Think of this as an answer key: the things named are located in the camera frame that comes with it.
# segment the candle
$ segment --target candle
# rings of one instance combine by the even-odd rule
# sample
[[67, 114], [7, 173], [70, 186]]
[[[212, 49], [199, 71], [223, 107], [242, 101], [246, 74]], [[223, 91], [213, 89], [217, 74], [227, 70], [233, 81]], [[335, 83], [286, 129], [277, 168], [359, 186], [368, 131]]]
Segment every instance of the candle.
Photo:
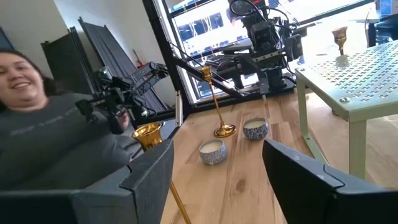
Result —
[[210, 153], [210, 152], [215, 152], [217, 150], [219, 150], [222, 147], [223, 143], [222, 142], [212, 142], [209, 144], [204, 145], [200, 151], [203, 153]]
[[252, 121], [244, 126], [244, 128], [259, 128], [264, 125], [264, 121]]

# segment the perforated tabletop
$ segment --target perforated tabletop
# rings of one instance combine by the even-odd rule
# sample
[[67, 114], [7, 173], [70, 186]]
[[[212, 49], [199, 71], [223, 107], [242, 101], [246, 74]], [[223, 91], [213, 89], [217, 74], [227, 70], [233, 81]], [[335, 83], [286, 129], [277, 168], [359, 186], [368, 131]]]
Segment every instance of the perforated tabletop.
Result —
[[352, 115], [370, 119], [398, 113], [398, 41], [306, 64], [296, 69], [296, 75], [349, 119]]

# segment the gold stem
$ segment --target gold stem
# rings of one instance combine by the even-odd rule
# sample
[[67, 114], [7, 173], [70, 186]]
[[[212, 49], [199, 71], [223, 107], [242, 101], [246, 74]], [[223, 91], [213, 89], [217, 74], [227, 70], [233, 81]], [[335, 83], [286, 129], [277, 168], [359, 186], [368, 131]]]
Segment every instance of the gold stem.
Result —
[[178, 208], [180, 209], [181, 215], [184, 218], [185, 223], [186, 224], [191, 224], [191, 220], [188, 217], [188, 213], [185, 210], [184, 204], [182, 203], [181, 198], [178, 195], [177, 189], [175, 188], [173, 181], [170, 184], [170, 190], [172, 191], [172, 194], [174, 196], [174, 200], [177, 203]]
[[216, 96], [214, 95], [213, 85], [211, 84], [211, 82], [209, 82], [209, 85], [210, 85], [211, 94], [213, 95], [214, 103], [216, 105], [218, 116], [220, 117], [221, 124], [224, 124], [223, 118], [221, 117], [220, 109], [218, 108], [218, 103], [217, 103], [217, 100], [216, 100]]

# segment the gold candlestick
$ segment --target gold candlestick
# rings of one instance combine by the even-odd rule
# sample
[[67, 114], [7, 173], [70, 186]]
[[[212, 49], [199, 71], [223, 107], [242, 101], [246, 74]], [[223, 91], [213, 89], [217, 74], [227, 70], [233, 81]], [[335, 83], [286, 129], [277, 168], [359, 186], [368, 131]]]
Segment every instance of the gold candlestick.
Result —
[[233, 124], [225, 124], [224, 121], [223, 121], [223, 118], [221, 117], [220, 109], [218, 108], [217, 99], [216, 99], [216, 96], [214, 95], [213, 85], [212, 85], [212, 82], [211, 82], [210, 67], [204, 67], [200, 71], [201, 71], [201, 73], [203, 75], [203, 78], [210, 85], [211, 95], [213, 95], [214, 103], [216, 105], [216, 110], [217, 110], [218, 116], [220, 117], [220, 127], [214, 130], [214, 136], [216, 138], [228, 137], [228, 136], [230, 136], [230, 135], [232, 135], [233, 133], [236, 132], [236, 126], [233, 125]]
[[332, 31], [335, 36], [335, 43], [339, 46], [340, 55], [344, 55], [344, 43], [347, 41], [347, 27]]
[[[133, 134], [132, 138], [137, 140], [142, 147], [144, 152], [148, 151], [150, 148], [156, 146], [157, 144], [163, 141], [162, 136], [160, 135], [160, 128], [163, 126], [163, 123], [151, 123], [146, 124], [139, 129], [137, 129]], [[177, 192], [177, 189], [174, 186], [173, 181], [170, 183], [170, 191], [174, 197], [175, 202], [177, 203], [178, 209], [180, 209], [181, 215], [185, 220], [186, 224], [192, 224], [189, 219], [188, 213], [185, 210], [184, 204], [181, 201], [181, 198]]]

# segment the gray sweatshirt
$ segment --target gray sweatshirt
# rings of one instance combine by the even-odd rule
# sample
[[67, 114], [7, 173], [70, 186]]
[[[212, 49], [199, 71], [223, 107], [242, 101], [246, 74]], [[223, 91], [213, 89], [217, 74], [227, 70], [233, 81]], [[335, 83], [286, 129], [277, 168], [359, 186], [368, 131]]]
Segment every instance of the gray sweatshirt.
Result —
[[90, 96], [49, 98], [28, 113], [0, 113], [0, 190], [80, 189], [129, 162], [107, 119], [88, 124], [75, 102]]

